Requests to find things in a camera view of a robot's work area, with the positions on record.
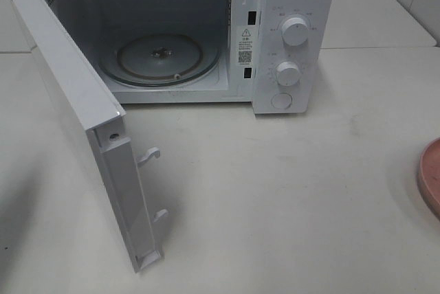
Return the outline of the upper white power knob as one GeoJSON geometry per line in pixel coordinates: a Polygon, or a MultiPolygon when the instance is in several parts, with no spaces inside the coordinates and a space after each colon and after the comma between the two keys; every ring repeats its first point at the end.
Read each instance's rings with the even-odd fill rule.
{"type": "Polygon", "coordinates": [[[300,14],[293,14],[280,24],[282,39],[291,47],[302,45],[309,38],[309,30],[309,21],[300,14]]]}

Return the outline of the white microwave door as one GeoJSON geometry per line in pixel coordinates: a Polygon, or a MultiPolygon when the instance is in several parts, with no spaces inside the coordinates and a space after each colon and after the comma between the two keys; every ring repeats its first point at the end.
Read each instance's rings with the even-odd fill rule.
{"type": "Polygon", "coordinates": [[[69,146],[93,177],[100,177],[135,272],[160,260],[162,209],[148,211],[139,169],[161,155],[136,157],[125,110],[58,20],[46,0],[10,0],[69,146]]]}

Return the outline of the glass microwave turntable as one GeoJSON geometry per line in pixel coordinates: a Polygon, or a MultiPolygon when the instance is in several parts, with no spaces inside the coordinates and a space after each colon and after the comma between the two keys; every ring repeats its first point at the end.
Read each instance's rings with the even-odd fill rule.
{"type": "Polygon", "coordinates": [[[220,55],[216,41],[186,34],[147,34],[106,46],[99,66],[105,74],[123,84],[168,87],[208,73],[220,55]]]}

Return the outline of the white warning label sticker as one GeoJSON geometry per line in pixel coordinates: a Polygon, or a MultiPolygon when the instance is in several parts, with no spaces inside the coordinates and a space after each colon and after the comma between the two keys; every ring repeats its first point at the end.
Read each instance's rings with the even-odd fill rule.
{"type": "Polygon", "coordinates": [[[236,62],[242,66],[252,65],[257,29],[253,25],[240,25],[236,32],[236,62]]]}

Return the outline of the white timer knob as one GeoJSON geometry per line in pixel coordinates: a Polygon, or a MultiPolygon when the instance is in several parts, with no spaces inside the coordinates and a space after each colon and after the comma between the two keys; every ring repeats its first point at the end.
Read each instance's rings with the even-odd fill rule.
{"type": "Polygon", "coordinates": [[[285,61],[276,67],[276,81],[280,86],[293,86],[300,80],[301,76],[301,70],[295,62],[285,61]]]}

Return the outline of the pink round plate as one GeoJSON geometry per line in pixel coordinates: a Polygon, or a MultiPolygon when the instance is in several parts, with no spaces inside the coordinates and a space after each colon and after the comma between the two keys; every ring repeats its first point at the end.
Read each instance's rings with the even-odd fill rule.
{"type": "Polygon", "coordinates": [[[419,158],[417,186],[431,212],[439,218],[439,138],[430,142],[419,158]]]}

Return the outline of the white microwave oven body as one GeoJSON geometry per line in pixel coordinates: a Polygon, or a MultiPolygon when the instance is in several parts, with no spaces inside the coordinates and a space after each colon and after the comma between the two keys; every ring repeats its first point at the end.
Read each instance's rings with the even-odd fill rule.
{"type": "Polygon", "coordinates": [[[120,104],[249,102],[256,114],[302,113],[307,109],[332,0],[46,0],[58,20],[120,104]],[[300,14],[310,24],[309,38],[288,46],[280,25],[300,14]],[[258,32],[252,65],[236,60],[236,32],[253,25],[258,32]],[[168,87],[134,87],[105,74],[100,66],[106,46],[147,34],[186,34],[216,41],[218,63],[194,80],[168,87]],[[283,87],[276,67],[295,62],[300,80],[283,87]],[[278,93],[292,96],[286,110],[275,109],[278,93]]]}

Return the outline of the round white door-release button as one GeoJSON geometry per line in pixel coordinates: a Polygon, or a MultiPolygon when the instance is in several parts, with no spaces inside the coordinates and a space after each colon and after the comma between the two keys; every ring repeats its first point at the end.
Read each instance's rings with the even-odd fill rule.
{"type": "Polygon", "coordinates": [[[288,93],[278,93],[272,99],[271,103],[275,109],[286,110],[288,109],[293,102],[293,98],[288,93]]]}

